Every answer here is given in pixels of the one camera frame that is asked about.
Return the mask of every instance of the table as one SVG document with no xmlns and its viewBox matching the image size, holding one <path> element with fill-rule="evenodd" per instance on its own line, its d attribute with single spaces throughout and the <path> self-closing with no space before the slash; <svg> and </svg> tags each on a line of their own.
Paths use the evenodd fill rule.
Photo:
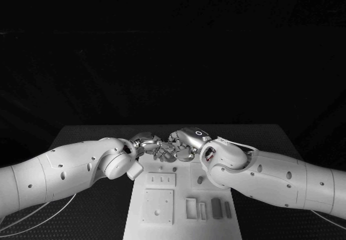
<svg viewBox="0 0 346 240">
<path fill-rule="evenodd" d="M 140 132 L 153 132 L 167 139 L 183 127 L 197 127 L 210 137 L 222 137 L 256 149 L 301 160 L 294 145 L 275 124 L 187 124 L 187 125 L 69 125 L 65 126 L 49 149 L 104 137 L 129 139 Z M 65 210 L 29 232 L 3 239 L 44 240 L 121 240 L 124 236 L 134 182 L 127 175 L 102 178 L 76 194 Z M 346 239 L 346 230 L 330 224 L 308 210 L 271 206 L 245 197 L 236 190 L 232 198 L 243 240 L 269 239 Z M 67 203 L 70 197 L 52 202 L 20 224 L 1 232 L 7 235 L 33 227 Z M 31 206 L 4 218 L 3 226 L 24 217 L 39 206 Z"/>
</svg>

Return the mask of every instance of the black backdrop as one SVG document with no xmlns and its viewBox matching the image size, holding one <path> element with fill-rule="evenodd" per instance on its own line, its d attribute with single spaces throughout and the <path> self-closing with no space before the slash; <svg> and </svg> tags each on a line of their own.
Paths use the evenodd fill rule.
<svg viewBox="0 0 346 240">
<path fill-rule="evenodd" d="M 65 125 L 253 123 L 346 170 L 346 5 L 256 2 L 4 7 L 0 164 Z"/>
</svg>

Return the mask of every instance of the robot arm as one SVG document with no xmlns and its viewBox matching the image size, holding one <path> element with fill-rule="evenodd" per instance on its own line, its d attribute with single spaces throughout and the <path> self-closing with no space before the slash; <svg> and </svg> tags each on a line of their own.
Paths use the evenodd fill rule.
<svg viewBox="0 0 346 240">
<path fill-rule="evenodd" d="M 155 142 L 147 143 L 150 136 L 145 133 L 134 141 L 106 137 L 63 145 L 0 168 L 0 219 L 33 205 L 72 196 L 101 178 L 112 180 L 127 173 L 134 180 L 142 172 L 135 161 L 141 150 L 161 144 L 157 137 Z"/>
<path fill-rule="evenodd" d="M 174 156 L 189 162 L 199 154 L 207 179 L 220 189 L 233 188 L 245 196 L 274 206 L 314 210 L 346 219 L 346 172 L 315 166 L 288 156 L 251 148 L 194 127 L 176 131 Z"/>
</svg>

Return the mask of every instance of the circular hole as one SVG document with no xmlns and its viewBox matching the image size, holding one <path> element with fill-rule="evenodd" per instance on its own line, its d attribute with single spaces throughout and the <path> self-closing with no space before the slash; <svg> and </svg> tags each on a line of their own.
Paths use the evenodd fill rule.
<svg viewBox="0 0 346 240">
<path fill-rule="evenodd" d="M 292 173 L 290 171 L 287 172 L 285 177 L 287 177 L 287 179 L 292 178 Z"/>
<path fill-rule="evenodd" d="M 63 172 L 60 173 L 60 179 L 65 180 L 65 178 L 66 178 L 66 172 L 63 171 Z"/>
</svg>

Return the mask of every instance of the gray table surface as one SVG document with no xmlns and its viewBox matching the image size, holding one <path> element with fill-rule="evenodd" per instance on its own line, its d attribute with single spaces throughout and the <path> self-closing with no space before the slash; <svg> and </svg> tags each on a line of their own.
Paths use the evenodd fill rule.
<svg viewBox="0 0 346 240">
<path fill-rule="evenodd" d="M 197 127 L 210 137 L 222 137 L 262 151 L 284 154 L 301 160 L 294 145 L 275 124 L 194 124 L 194 125 L 70 125 L 65 126 L 49 149 L 105 137 L 129 139 L 140 132 L 153 132 L 167 139 L 183 127 Z M 134 182 L 127 175 L 102 178 L 76 194 L 63 211 L 43 225 L 3 239 L 44 240 L 121 240 L 124 236 Z M 346 239 L 346 230 L 318 218 L 308 210 L 271 206 L 232 191 L 242 239 Z M 4 230 L 7 235 L 33 227 L 62 208 L 70 197 L 52 202 L 30 218 Z M 24 217 L 39 206 L 29 207 L 4 218 L 1 226 Z"/>
</svg>

